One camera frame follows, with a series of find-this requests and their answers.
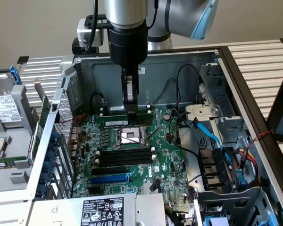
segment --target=expansion slot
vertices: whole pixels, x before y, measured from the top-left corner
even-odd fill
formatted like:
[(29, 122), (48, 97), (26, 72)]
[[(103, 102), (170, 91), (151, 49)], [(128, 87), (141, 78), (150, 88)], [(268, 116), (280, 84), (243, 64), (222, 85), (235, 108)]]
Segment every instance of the expansion slot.
[(105, 184), (105, 183), (118, 183), (129, 182), (129, 175), (121, 174), (108, 177), (90, 178), (90, 184)]
[(91, 170), (92, 175), (119, 174), (126, 173), (126, 166), (111, 167), (111, 168), (96, 168)]

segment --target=wire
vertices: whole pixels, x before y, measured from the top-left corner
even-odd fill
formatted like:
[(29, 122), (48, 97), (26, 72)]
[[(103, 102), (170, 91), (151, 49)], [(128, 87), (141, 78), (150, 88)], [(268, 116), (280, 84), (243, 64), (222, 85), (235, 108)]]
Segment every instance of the wire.
[(183, 165), (183, 163), (184, 163), (184, 160), (180, 163), (180, 165), (179, 165), (179, 167), (178, 167), (178, 170), (177, 170), (177, 172), (175, 173), (175, 178), (176, 178), (176, 179), (177, 179), (177, 177), (178, 177), (178, 173), (179, 173), (180, 167)]
[(154, 1), (154, 8), (155, 8), (155, 13), (154, 13), (153, 21), (152, 21), (152, 24), (150, 25), (150, 27), (147, 27), (148, 30), (150, 30), (155, 24), (156, 16), (157, 16), (157, 10), (158, 10), (158, 0)]
[(196, 76), (197, 76), (197, 88), (196, 88), (196, 90), (197, 90), (197, 96), (198, 96), (198, 93), (199, 93), (199, 77), (200, 77), (200, 73), (199, 73), (199, 71), (196, 69), (196, 67), (194, 66), (194, 65), (192, 65), (192, 64), (184, 64), (184, 65), (182, 65), (181, 67), (180, 67), (180, 69), (178, 70), (178, 73), (177, 73), (177, 76), (176, 76), (176, 88), (177, 88), (177, 90), (176, 90), (176, 105), (178, 106), (178, 104), (179, 104), (179, 102), (181, 101), (181, 97), (179, 97), (179, 99), (178, 99), (178, 90), (179, 90), (179, 88), (178, 88), (178, 77), (179, 77), (179, 74), (180, 74), (180, 71), (185, 67), (185, 66), (190, 66), (190, 67), (192, 67), (193, 69), (194, 69), (194, 71), (195, 71), (195, 73), (196, 73)]
[(92, 105), (92, 99), (93, 99), (93, 97), (96, 96), (96, 95), (98, 95), (98, 96), (100, 96), (100, 97), (102, 98), (102, 103), (105, 101), (104, 95), (103, 95), (102, 93), (97, 92), (97, 91), (94, 91), (94, 92), (91, 93), (91, 95), (90, 95), (90, 100), (89, 100), (89, 107), (90, 107), (90, 108), (91, 108), (91, 105)]
[(185, 184), (188, 185), (190, 182), (196, 180), (198, 177), (201, 177), (201, 174), (198, 174), (197, 176), (194, 176), (193, 179), (189, 180), (189, 181), (186, 182), (186, 183), (182, 183), (182, 182), (179, 182), (179, 183), (180, 183), (181, 185), (185, 185)]
[(151, 138), (151, 136), (153, 136), (153, 135), (157, 132), (157, 130), (160, 129), (160, 127), (161, 127), (161, 126), (158, 126), (152, 133), (150, 133), (149, 136), (147, 136), (147, 137), (145, 138), (145, 141), (148, 140), (149, 138)]
[(94, 37), (95, 37), (95, 31), (96, 31), (96, 26), (98, 24), (98, 9), (99, 8), (99, 1), (98, 0), (93, 0), (93, 21), (92, 21), (92, 28), (91, 28), (91, 33), (90, 33), (90, 38), (87, 42), (86, 45), (86, 51), (87, 53), (90, 53)]
[(60, 121), (60, 122), (58, 122), (58, 123), (66, 123), (66, 122), (69, 122), (69, 121), (73, 121), (73, 120), (79, 119), (80, 117), (81, 117), (81, 116), (74, 117), (74, 118), (72, 118), (72, 119), (69, 119), (69, 120), (66, 120), (66, 121)]
[(258, 139), (261, 139), (262, 137), (268, 135), (268, 134), (273, 134), (274, 131), (273, 130), (270, 130), (270, 131), (266, 131), (264, 133), (260, 133), (259, 136), (255, 137), (252, 142), (247, 146), (247, 148), (250, 148), (250, 146)]
[(261, 183), (261, 180), (260, 180), (259, 175), (258, 175), (258, 164), (256, 163), (255, 159), (253, 157), (251, 157), (249, 155), (249, 153), (247, 153), (246, 159), (249, 160), (250, 162), (252, 162), (254, 164), (254, 166), (255, 166), (255, 172), (256, 172), (255, 173), (255, 184), (257, 185), (258, 182)]
[(123, 139), (130, 140), (130, 141), (132, 141), (132, 142), (134, 142), (134, 143), (137, 143), (137, 144), (143, 145), (143, 143), (141, 143), (141, 142), (138, 142), (138, 141), (135, 141), (135, 140), (128, 139), (128, 138), (123, 137), (123, 136), (121, 136), (121, 135), (119, 135), (119, 134), (117, 134), (117, 133), (116, 133), (116, 135), (117, 135), (117, 136), (119, 136), (119, 137), (121, 137), (121, 138), (123, 138)]
[(171, 120), (170, 120), (170, 122), (169, 122), (169, 134), (170, 134), (170, 139), (171, 139), (172, 143), (173, 143), (176, 147), (178, 147), (178, 148), (180, 148), (180, 149), (182, 149), (182, 150), (184, 150), (184, 151), (186, 151), (186, 152), (192, 153), (193, 155), (195, 155), (196, 157), (198, 157), (198, 155), (197, 155), (195, 152), (193, 152), (193, 151), (191, 151), (191, 150), (189, 150), (189, 149), (187, 149), (187, 148), (184, 148), (184, 147), (179, 146), (179, 145), (176, 144), (175, 141), (173, 140), (173, 138), (172, 138), (172, 136), (171, 136), (171, 123), (172, 123), (174, 117), (175, 117), (175, 115), (172, 116), (172, 118), (171, 118)]
[(223, 156), (222, 156), (221, 158), (222, 158), (222, 160), (223, 160), (223, 163), (224, 163), (226, 169), (228, 170), (228, 172), (229, 172), (229, 174), (230, 174), (230, 176), (231, 176), (231, 181), (230, 181), (231, 187), (232, 187), (232, 192), (231, 192), (231, 193), (234, 193), (234, 179), (233, 179), (231, 170), (230, 170), (230, 168), (228, 167), (228, 165), (225, 163), (225, 160), (224, 160)]
[(181, 120), (184, 122), (184, 124), (186, 124), (189, 128), (189, 124), (183, 119), (182, 114), (180, 114), (175, 108), (172, 109), (172, 111), (175, 111), (176, 114), (181, 118)]
[(153, 18), (153, 21), (152, 21), (152, 24), (150, 25), (150, 27), (148, 27), (148, 30), (150, 30), (154, 24), (155, 24), (155, 21), (156, 21), (156, 16), (157, 16), (157, 8), (155, 9), (155, 13), (154, 13), (154, 18)]
[(172, 78), (169, 78), (169, 79), (166, 81), (166, 84), (165, 84), (163, 90), (161, 91), (160, 95), (152, 102), (152, 105), (155, 104), (155, 103), (161, 98), (161, 96), (163, 95), (163, 93), (165, 92), (165, 90), (166, 90), (166, 88), (167, 88), (167, 86), (168, 86), (168, 83), (169, 83), (171, 80), (176, 83), (176, 79), (175, 79), (175, 78), (173, 78), (173, 77), (172, 77)]

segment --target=capacitor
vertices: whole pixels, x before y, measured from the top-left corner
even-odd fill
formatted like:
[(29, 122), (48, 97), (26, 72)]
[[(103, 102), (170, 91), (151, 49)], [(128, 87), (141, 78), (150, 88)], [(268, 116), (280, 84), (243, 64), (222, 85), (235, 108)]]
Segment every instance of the capacitor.
[(183, 202), (184, 202), (184, 203), (185, 203), (185, 201), (187, 200), (187, 197), (188, 197), (187, 194), (184, 193), (184, 194), (183, 194)]
[(168, 113), (164, 113), (164, 115), (162, 116), (164, 121), (170, 121), (171, 116)]

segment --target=connector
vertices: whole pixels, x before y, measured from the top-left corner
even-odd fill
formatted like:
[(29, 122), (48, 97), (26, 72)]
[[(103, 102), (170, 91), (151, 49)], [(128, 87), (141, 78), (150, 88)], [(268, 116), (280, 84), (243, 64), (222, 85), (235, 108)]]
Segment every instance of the connector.
[(90, 178), (91, 184), (107, 184), (107, 183), (118, 183), (118, 182), (127, 182), (129, 183), (129, 175), (121, 174), (115, 176), (108, 177), (98, 177), (98, 178)]

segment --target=metal bracket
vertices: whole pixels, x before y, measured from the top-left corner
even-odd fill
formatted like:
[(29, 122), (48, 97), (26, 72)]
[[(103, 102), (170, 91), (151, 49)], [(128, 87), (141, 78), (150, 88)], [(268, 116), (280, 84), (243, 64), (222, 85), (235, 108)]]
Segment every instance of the metal bracket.
[(199, 121), (208, 121), (210, 118), (220, 117), (221, 113), (217, 105), (189, 105), (186, 106), (188, 120), (193, 121), (195, 117)]
[(215, 119), (222, 143), (235, 143), (243, 128), (244, 120), (240, 116)]

